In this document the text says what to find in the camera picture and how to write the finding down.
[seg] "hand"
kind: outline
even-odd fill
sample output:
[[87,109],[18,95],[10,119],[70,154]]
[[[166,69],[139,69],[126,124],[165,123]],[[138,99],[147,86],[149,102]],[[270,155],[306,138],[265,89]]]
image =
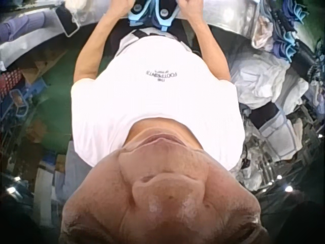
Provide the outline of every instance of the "hand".
[[178,6],[190,24],[203,20],[203,0],[178,0]]
[[132,8],[136,0],[111,0],[109,15],[117,18],[124,17]]

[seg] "man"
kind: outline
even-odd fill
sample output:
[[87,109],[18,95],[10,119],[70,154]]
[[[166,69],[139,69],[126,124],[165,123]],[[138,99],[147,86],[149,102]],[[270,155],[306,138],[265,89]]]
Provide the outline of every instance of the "man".
[[245,134],[203,0],[179,0],[203,60],[172,35],[142,29],[97,77],[105,41],[133,5],[111,1],[76,63],[75,150],[94,168],[64,207],[61,240],[266,243],[257,199],[228,172]]

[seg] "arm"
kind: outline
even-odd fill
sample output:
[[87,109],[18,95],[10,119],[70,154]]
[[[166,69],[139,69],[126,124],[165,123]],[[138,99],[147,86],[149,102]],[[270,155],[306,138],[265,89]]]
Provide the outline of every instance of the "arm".
[[110,15],[110,13],[104,15],[99,21],[78,56],[73,79],[74,83],[83,78],[96,79],[106,39],[117,21],[118,18]]
[[74,74],[74,83],[83,78],[96,79],[107,37],[117,21],[133,7],[135,0],[112,0],[86,45],[81,50]]
[[230,81],[227,60],[203,20],[203,0],[179,0],[179,7],[198,38],[202,58],[211,73],[219,80]]

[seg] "nose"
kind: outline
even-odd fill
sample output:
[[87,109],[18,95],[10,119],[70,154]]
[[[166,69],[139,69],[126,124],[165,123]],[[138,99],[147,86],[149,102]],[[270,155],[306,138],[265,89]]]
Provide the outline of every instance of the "nose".
[[176,173],[161,173],[133,185],[135,204],[148,217],[161,221],[195,218],[203,202],[205,186],[200,180]]

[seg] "lips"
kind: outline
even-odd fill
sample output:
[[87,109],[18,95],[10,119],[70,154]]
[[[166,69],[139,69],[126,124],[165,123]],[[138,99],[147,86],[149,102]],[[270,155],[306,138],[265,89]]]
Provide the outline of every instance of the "lips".
[[153,136],[148,137],[148,138],[145,139],[143,142],[141,142],[141,143],[137,146],[137,148],[140,147],[140,146],[143,146],[143,145],[149,144],[149,143],[151,143],[151,142],[153,142],[153,141],[156,141],[156,140],[158,140],[158,139],[161,139],[161,138],[166,139],[166,140],[168,140],[168,141],[176,142],[176,143],[178,143],[178,144],[180,144],[180,145],[185,146],[184,142],[182,142],[182,141],[181,141],[180,139],[178,139],[176,136],[172,136],[172,135],[168,135],[168,134],[158,134],[158,135],[153,135]]

